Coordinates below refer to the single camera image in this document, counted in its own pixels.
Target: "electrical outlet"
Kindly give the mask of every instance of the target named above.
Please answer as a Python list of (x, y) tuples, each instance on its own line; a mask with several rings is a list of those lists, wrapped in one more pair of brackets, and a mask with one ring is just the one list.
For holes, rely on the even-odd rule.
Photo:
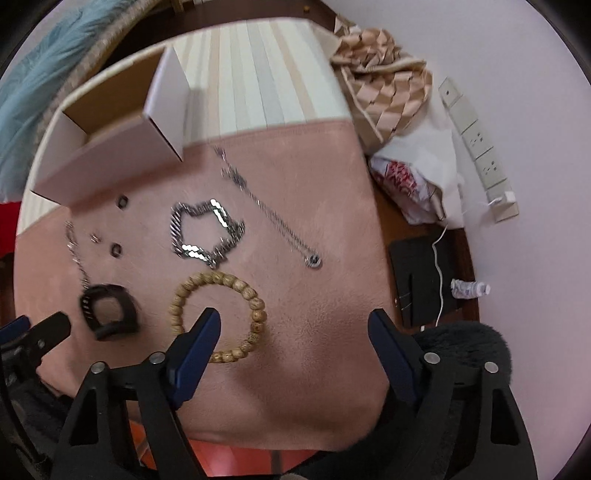
[(439, 86), (439, 95), (445, 106), (450, 108), (456, 100), (462, 96), (462, 93), (458, 89), (451, 78), (446, 78), (443, 83)]
[(465, 96), (458, 98), (456, 103), (450, 107), (449, 116), (452, 117), (460, 134), (464, 133), (466, 128), (478, 120), (478, 115), (476, 114), (474, 107)]
[[(488, 198), (489, 202), (492, 202), (494, 199), (502, 197), (505, 192), (513, 192), (513, 188), (511, 187), (509, 180), (504, 180), (488, 189), (486, 191), (486, 198)], [(496, 222), (501, 222), (503, 220), (507, 220), (508, 218), (519, 215), (519, 207), (517, 206), (517, 203), (513, 203), (511, 205), (492, 205), (491, 211)]]
[(501, 162), (496, 157), (494, 148), (477, 158), (475, 164), (480, 180), (486, 190), (507, 178), (501, 167)]
[(464, 139), (464, 143), (468, 147), (473, 160), (476, 160), (484, 152), (492, 148), (491, 138), (478, 120), (466, 129), (462, 134), (462, 138)]

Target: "black ring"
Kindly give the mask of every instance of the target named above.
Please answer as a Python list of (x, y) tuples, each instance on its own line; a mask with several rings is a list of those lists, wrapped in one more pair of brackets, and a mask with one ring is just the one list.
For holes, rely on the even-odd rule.
[(121, 210), (126, 208), (128, 203), (129, 203), (129, 199), (125, 195), (121, 195), (117, 199), (117, 207), (119, 207)]
[(121, 245), (119, 244), (111, 244), (111, 256), (115, 258), (119, 258), (123, 252)]

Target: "blue fluffy fabric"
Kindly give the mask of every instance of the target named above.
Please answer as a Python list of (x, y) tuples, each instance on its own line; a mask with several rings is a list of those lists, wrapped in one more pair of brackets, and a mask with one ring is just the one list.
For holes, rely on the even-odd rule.
[(43, 113), (105, 28), (136, 0), (94, 0), (72, 10), (0, 86), (0, 203), (22, 199)]

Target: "metal chain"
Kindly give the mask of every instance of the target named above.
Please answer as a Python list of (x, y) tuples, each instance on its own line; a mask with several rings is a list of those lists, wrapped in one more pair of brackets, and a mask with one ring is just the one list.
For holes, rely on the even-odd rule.
[[(219, 243), (213, 247), (212, 251), (205, 250), (197, 245), (185, 244), (182, 228), (183, 213), (186, 213), (191, 217), (200, 217), (206, 213), (214, 213), (230, 237), (220, 238)], [(244, 231), (244, 222), (233, 220), (216, 199), (198, 203), (197, 205), (177, 202), (172, 208), (170, 235), (173, 240), (173, 252), (181, 258), (198, 258), (213, 270), (218, 267), (220, 262), (226, 260), (226, 254), (241, 240)]]
[(78, 270), (80, 270), (80, 276), (82, 277), (80, 280), (82, 282), (82, 289), (87, 290), (90, 287), (90, 279), (88, 278), (88, 274), (84, 267), (82, 266), (82, 259), (80, 258), (80, 254), (78, 252), (78, 242), (76, 241), (76, 234), (74, 233), (74, 224), (72, 222), (66, 222), (66, 238), (68, 240), (68, 250), (72, 254), (72, 260), (76, 265), (78, 265)]
[(261, 201), (251, 190), (248, 188), (246, 179), (240, 175), (236, 167), (230, 164), (226, 158), (226, 152), (223, 148), (217, 145), (213, 147), (218, 157), (220, 157), (228, 169), (222, 170), (222, 176), (230, 179), (238, 186), (243, 192), (245, 192), (263, 211), (267, 219), (279, 230), (279, 233), (285, 238), (289, 244), (295, 248), (303, 257), (307, 267), (319, 268), (322, 265), (322, 259), (319, 253), (312, 247), (308, 246), (296, 233), (287, 225), (287, 223), (267, 204)]

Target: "pink suede mat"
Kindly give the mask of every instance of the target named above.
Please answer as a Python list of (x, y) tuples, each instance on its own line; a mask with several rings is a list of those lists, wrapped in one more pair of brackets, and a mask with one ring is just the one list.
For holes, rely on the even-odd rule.
[[(220, 175), (208, 145), (185, 151), (185, 161), (129, 181), (72, 209), (83, 264), (92, 283), (126, 287), (140, 309), (134, 336), (97, 342), (78, 308), (79, 272), (70, 258), (58, 208), (17, 239), (17, 313), (38, 322), (57, 310), (72, 335), (39, 367), (54, 388), (75, 395), (89, 366), (142, 361), (166, 350), (174, 336), (167, 308), (179, 282), (207, 270), (171, 250), (175, 202), (215, 198), (246, 232), (220, 270), (248, 282), (267, 304), (268, 330), (259, 349), (234, 364), (210, 364), (194, 398), (179, 412), (194, 439), (263, 449), (340, 450), (369, 432), (381, 411), (387, 379), (367, 336), (369, 312), (392, 313), (388, 263), (365, 162), (349, 121), (327, 121), (234, 135), (220, 142), (249, 187), (322, 255), (319, 270), (257, 206)], [(129, 198), (120, 210), (120, 194)], [(102, 237), (94, 244), (90, 235)], [(224, 233), (213, 216), (184, 217), (187, 242), (211, 248)], [(109, 255), (112, 242), (123, 254)], [(221, 286), (193, 293), (184, 308), (189, 328), (205, 307), (222, 317), (218, 348), (248, 332), (248, 305)]]

